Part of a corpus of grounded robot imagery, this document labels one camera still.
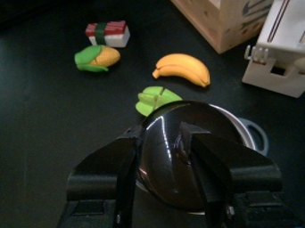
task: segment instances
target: toy food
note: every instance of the toy food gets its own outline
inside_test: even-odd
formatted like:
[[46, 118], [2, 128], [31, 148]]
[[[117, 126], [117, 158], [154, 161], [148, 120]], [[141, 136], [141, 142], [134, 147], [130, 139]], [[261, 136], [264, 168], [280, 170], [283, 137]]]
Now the toy food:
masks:
[[154, 78], [180, 76], [203, 87], [211, 84], [211, 73], [205, 64], [197, 58], [184, 53], [173, 53], [162, 57], [153, 76]]
[[165, 87], [152, 86], [138, 94], [138, 100], [137, 110], [142, 115], [149, 116], [158, 107], [166, 103], [181, 101], [182, 98]]
[[130, 38], [125, 20], [90, 23], [85, 34], [90, 38], [93, 45], [108, 45], [112, 47], [126, 47]]
[[113, 47], [93, 45], [77, 53], [74, 59], [79, 70], [102, 72], [120, 61], [121, 53]]

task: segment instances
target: black table surface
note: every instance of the black table surface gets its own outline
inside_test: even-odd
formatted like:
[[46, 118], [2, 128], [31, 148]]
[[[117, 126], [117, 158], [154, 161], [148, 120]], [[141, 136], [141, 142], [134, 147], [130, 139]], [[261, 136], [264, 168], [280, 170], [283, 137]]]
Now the black table surface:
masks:
[[[126, 20], [132, 37], [106, 73], [79, 71], [90, 22]], [[288, 204], [305, 219], [305, 96], [243, 83], [245, 47], [219, 54], [166, 0], [73, 1], [0, 31], [0, 226], [55, 227], [66, 184], [83, 158], [140, 124], [137, 95], [165, 86], [185, 100], [219, 105], [267, 131]], [[205, 62], [212, 85], [154, 79], [158, 59], [188, 53]], [[203, 217], [165, 207], [137, 190], [134, 227], [205, 227]]]

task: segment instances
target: toy banana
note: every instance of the toy banana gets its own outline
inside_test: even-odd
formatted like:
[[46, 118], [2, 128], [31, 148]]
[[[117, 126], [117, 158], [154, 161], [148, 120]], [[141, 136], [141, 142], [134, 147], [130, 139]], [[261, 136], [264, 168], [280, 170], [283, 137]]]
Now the toy banana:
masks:
[[211, 73], [205, 64], [193, 56], [173, 53], [158, 60], [154, 78], [160, 76], [180, 76], [193, 84], [207, 87], [211, 84]]
[[113, 47], [93, 45], [78, 52], [74, 59], [79, 70], [102, 72], [120, 61], [121, 54]]

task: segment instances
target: yellow banana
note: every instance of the yellow banana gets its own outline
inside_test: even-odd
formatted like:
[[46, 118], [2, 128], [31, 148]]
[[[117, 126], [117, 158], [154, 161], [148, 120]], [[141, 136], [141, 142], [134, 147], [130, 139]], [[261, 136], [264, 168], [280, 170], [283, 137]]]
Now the yellow banana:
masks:
[[193, 84], [207, 87], [211, 84], [211, 73], [205, 64], [185, 53], [173, 53], [158, 60], [154, 78], [161, 76], [180, 76]]

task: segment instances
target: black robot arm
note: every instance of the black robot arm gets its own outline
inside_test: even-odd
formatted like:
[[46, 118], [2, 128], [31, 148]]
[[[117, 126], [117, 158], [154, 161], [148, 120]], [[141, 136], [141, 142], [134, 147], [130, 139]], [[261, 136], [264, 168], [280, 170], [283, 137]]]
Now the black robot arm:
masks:
[[75, 167], [58, 228], [133, 226], [141, 131], [128, 131]]
[[283, 200], [276, 163], [197, 126], [182, 123], [181, 133], [201, 188], [208, 227], [303, 227]]

